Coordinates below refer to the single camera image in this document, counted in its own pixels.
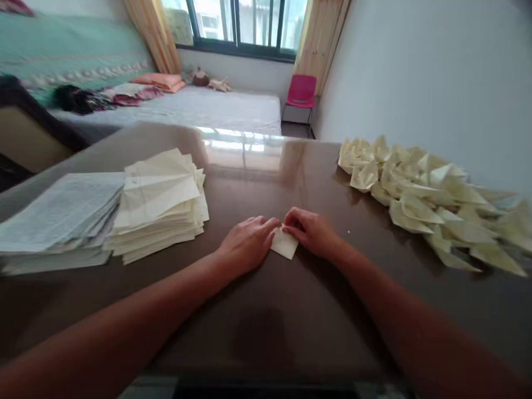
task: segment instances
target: stack of printed paper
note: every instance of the stack of printed paper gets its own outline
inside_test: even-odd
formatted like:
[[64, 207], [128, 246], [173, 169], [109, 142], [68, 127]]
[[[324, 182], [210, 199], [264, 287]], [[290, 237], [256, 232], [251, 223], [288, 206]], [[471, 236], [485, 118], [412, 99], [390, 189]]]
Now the stack of printed paper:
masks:
[[124, 173], [68, 174], [26, 209], [0, 224], [5, 274], [100, 265]]
[[191, 155], [166, 151], [125, 172], [118, 215], [104, 248], [127, 264], [203, 233], [209, 220], [205, 175]]

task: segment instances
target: window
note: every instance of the window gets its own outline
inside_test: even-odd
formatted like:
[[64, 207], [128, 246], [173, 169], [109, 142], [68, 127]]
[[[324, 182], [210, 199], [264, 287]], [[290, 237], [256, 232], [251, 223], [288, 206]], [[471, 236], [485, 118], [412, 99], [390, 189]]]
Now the window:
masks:
[[289, 62], [298, 51], [306, 2], [162, 0], [178, 47]]

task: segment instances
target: forearm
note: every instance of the forearm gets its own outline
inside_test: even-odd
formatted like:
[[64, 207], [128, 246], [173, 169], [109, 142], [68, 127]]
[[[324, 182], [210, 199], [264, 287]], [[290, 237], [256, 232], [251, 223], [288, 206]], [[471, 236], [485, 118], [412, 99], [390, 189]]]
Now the forearm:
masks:
[[0, 396], [116, 397], [235, 276], [211, 254], [60, 332], [0, 372]]
[[357, 292], [422, 397], [527, 395], [528, 387], [497, 359], [358, 251], [346, 244], [331, 261]]

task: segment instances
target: bed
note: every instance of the bed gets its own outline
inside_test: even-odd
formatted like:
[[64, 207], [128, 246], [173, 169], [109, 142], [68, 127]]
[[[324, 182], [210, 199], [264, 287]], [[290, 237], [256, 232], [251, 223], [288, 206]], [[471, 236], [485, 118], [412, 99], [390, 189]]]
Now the bed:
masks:
[[220, 93], [188, 86], [175, 94], [80, 116], [54, 106], [63, 84], [97, 90], [155, 71], [150, 55], [130, 23], [100, 18], [37, 18], [0, 13], [0, 71], [16, 76], [28, 92], [58, 120], [95, 143], [138, 121], [159, 122], [280, 135], [279, 98], [268, 94]]
[[277, 96], [237, 91], [220, 93], [195, 86], [143, 101], [141, 107], [120, 107], [84, 116], [57, 109], [48, 111], [91, 144], [138, 121], [281, 135]]

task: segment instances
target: window glass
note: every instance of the window glass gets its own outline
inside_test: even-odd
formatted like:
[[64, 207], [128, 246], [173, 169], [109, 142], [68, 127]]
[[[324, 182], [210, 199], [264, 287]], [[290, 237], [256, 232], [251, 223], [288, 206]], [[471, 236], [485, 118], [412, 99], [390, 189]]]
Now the window glass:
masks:
[[233, 41], [230, 0], [193, 0], [199, 36]]
[[177, 44], [194, 45], [192, 26], [185, 0], [162, 0], [168, 26]]
[[305, 10], [306, 0], [285, 0], [281, 48], [297, 52]]
[[280, 0], [273, 1], [270, 39], [270, 0], [239, 0], [240, 41], [247, 44], [277, 46]]

